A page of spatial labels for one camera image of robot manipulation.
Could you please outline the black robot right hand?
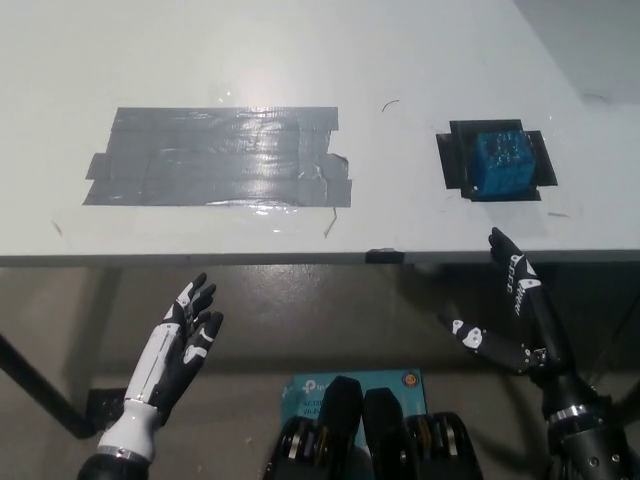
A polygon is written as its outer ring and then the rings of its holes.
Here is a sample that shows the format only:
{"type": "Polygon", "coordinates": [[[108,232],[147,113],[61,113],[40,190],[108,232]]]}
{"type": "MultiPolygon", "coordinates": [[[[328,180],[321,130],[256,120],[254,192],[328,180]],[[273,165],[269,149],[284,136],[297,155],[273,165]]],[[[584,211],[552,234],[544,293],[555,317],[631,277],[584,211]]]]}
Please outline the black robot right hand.
{"type": "Polygon", "coordinates": [[[503,371],[528,377],[542,392],[542,413],[550,423],[610,416],[611,400],[579,375],[567,332],[526,254],[499,228],[488,237],[490,253],[504,277],[506,300],[515,324],[525,331],[508,340],[448,313],[438,320],[467,351],[503,371]]]}

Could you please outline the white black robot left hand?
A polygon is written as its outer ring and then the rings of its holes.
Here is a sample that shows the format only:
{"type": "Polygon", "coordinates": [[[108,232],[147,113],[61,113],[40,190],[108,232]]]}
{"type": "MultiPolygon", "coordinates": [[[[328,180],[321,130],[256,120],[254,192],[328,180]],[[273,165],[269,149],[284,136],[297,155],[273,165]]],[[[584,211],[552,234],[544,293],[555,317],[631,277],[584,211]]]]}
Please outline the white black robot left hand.
{"type": "Polygon", "coordinates": [[[224,315],[210,311],[216,285],[202,272],[173,300],[151,332],[124,394],[123,413],[97,452],[149,465],[155,435],[201,370],[224,315]]]}

